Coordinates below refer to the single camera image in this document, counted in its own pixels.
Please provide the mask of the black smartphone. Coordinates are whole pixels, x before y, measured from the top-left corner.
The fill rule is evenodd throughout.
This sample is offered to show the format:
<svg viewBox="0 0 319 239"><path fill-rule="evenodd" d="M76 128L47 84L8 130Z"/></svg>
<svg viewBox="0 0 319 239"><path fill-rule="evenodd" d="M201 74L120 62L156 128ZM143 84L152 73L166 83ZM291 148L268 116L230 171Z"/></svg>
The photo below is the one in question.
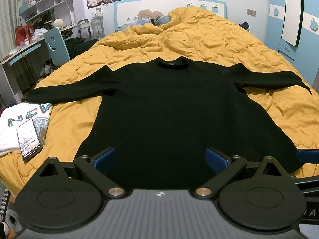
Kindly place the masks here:
<svg viewBox="0 0 319 239"><path fill-rule="evenodd" d="M16 132L22 159L24 162L28 162L43 148L33 120L29 119L18 126Z"/></svg>

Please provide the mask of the red bag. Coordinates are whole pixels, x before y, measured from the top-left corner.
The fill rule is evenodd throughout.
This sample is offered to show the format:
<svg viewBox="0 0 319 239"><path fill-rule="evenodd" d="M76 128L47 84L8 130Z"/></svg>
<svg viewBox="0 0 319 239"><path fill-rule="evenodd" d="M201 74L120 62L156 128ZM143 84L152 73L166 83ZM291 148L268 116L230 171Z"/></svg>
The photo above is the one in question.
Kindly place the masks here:
<svg viewBox="0 0 319 239"><path fill-rule="evenodd" d="M25 39L31 40L31 32L34 31L34 28L31 24L28 25L20 25L15 29L16 35L16 44L20 45Z"/></svg>

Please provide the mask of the beige wall switch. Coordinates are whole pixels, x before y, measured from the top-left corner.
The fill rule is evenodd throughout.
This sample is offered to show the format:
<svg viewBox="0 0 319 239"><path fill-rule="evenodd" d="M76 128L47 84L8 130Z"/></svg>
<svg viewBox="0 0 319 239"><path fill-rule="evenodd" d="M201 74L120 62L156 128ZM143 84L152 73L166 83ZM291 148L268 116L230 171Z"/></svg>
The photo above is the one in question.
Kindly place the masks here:
<svg viewBox="0 0 319 239"><path fill-rule="evenodd" d="M251 10L251 9L247 9L247 15L255 17L256 16L256 11Z"/></svg>

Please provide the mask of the cream round ball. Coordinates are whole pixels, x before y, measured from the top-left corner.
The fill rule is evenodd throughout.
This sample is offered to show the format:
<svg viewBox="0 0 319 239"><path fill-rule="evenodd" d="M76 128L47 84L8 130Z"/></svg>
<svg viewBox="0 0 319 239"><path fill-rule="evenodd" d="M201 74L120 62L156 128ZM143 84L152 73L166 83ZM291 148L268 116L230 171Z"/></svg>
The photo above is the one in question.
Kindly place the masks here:
<svg viewBox="0 0 319 239"><path fill-rule="evenodd" d="M53 21L53 27L58 27L61 29L63 27L63 20L61 18L56 18Z"/></svg>

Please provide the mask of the blue wooden chair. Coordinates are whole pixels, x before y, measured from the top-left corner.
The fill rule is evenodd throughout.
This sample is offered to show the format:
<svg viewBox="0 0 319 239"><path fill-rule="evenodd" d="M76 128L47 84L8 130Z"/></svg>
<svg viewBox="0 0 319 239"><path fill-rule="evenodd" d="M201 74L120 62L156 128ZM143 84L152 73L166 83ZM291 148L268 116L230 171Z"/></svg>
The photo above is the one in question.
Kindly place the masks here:
<svg viewBox="0 0 319 239"><path fill-rule="evenodd" d="M45 32L43 37L54 66L60 67L70 61L66 44L58 27Z"/></svg>

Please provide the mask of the mustard yellow quilt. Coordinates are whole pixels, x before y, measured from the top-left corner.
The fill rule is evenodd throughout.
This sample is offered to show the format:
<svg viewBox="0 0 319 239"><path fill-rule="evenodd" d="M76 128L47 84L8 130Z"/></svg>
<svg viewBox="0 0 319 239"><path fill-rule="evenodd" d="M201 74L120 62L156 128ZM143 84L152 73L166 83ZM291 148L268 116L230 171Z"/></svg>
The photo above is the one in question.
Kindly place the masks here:
<svg viewBox="0 0 319 239"><path fill-rule="evenodd" d="M156 27L134 26L104 37L91 49L55 70L39 87L71 84L107 65L117 70L130 63L184 56L232 66L242 63L255 72L295 72L278 52L237 24L207 10L189 7L169 13L171 21ZM248 97L259 103L299 149L318 148L318 93L310 86L284 90L247 88ZM73 160L93 127L101 97L56 105L52 108L43 150L29 162L20 151L1 156L1 180L17 195L39 166L50 156Z"/></svg>

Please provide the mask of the blue white wardrobe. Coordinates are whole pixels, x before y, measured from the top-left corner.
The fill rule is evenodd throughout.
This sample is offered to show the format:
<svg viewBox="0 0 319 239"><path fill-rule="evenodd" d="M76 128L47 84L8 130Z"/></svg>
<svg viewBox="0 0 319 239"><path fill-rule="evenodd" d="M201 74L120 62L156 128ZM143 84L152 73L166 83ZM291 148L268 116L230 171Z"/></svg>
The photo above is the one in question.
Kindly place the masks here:
<svg viewBox="0 0 319 239"><path fill-rule="evenodd" d="M270 0L265 44L318 90L319 0Z"/></svg>

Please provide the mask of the white wall shelf unit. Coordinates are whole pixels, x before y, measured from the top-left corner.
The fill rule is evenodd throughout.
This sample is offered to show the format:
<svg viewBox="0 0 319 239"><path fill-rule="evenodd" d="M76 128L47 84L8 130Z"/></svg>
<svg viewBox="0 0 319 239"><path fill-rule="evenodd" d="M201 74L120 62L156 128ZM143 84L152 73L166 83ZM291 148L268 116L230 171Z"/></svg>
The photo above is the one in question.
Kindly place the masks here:
<svg viewBox="0 0 319 239"><path fill-rule="evenodd" d="M18 3L22 23L31 24L46 14L60 18L64 25L75 23L73 0L18 0Z"/></svg>

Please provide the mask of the white printed t-shirt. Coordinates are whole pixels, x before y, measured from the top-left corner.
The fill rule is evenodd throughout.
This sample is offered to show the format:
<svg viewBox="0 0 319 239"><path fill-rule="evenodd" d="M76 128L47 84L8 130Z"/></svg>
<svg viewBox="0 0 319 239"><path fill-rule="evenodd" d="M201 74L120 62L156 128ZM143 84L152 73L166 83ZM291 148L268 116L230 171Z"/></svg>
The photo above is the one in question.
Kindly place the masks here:
<svg viewBox="0 0 319 239"><path fill-rule="evenodd" d="M17 129L30 119L42 145L45 144L52 104L20 103L5 109L1 115L1 156L20 149Z"/></svg>

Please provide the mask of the white blue desk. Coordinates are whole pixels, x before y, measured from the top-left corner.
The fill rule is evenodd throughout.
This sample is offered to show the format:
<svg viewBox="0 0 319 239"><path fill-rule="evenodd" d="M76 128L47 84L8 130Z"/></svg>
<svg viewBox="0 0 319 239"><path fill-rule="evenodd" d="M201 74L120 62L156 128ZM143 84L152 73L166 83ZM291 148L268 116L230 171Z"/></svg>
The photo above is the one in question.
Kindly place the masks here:
<svg viewBox="0 0 319 239"><path fill-rule="evenodd" d="M44 35L41 33L31 44L21 47L9 58L1 62L1 98L5 106L20 103L23 85L32 85L39 79L39 70L33 65L37 58L32 53L44 48Z"/></svg>

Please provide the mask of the grey metal rack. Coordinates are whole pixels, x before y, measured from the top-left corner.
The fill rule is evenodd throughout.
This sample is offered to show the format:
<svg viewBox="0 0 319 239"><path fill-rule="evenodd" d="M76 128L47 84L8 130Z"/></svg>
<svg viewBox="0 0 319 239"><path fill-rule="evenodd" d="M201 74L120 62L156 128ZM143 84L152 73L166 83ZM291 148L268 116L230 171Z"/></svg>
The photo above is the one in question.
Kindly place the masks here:
<svg viewBox="0 0 319 239"><path fill-rule="evenodd" d="M78 35L82 37L82 31L87 30L89 38L91 39L102 39L105 37L103 17L93 16L91 21L88 19L79 20L77 23Z"/></svg>

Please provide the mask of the blue grey pillow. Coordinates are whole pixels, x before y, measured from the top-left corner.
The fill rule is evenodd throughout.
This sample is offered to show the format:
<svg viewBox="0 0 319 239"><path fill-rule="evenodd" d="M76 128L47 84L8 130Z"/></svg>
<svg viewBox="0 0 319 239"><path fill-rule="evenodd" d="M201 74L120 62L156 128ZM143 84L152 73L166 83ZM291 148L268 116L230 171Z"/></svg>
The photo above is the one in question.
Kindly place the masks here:
<svg viewBox="0 0 319 239"><path fill-rule="evenodd" d="M170 18L168 16L160 16L157 19L141 18L141 19L137 20L134 23L128 23L128 24L122 25L119 28L119 30L120 31L125 31L129 27L132 27L132 26L144 26L146 23L150 23L150 24L153 24L155 26L161 26L161 25L169 23L169 22L170 22Z"/></svg>

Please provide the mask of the brown plush toy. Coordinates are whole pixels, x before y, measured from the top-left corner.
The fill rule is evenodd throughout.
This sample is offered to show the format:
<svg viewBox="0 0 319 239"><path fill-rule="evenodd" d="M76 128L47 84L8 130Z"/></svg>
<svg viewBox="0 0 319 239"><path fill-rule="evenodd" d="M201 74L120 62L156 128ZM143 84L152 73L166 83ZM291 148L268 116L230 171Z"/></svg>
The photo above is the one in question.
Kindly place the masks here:
<svg viewBox="0 0 319 239"><path fill-rule="evenodd" d="M137 14L137 19L141 20L142 18L149 18L151 23L155 23L163 14L160 11L151 11L149 9L141 10Z"/></svg>

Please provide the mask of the black long-sleeve sweater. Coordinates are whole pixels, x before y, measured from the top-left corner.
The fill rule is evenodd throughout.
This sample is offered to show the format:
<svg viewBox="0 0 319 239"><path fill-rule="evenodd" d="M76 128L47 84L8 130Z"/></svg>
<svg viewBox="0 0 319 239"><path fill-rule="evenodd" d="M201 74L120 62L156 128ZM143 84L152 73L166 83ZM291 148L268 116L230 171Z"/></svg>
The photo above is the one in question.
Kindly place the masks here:
<svg viewBox="0 0 319 239"><path fill-rule="evenodd" d="M249 161L272 156L287 173L302 167L292 140L245 91L294 85L310 93L290 71L260 73L241 63L225 67L157 58L115 71L104 66L73 84L36 88L27 101L58 104L101 96L77 156L113 147L102 173L121 187L195 189L214 175L206 163L210 147Z"/></svg>

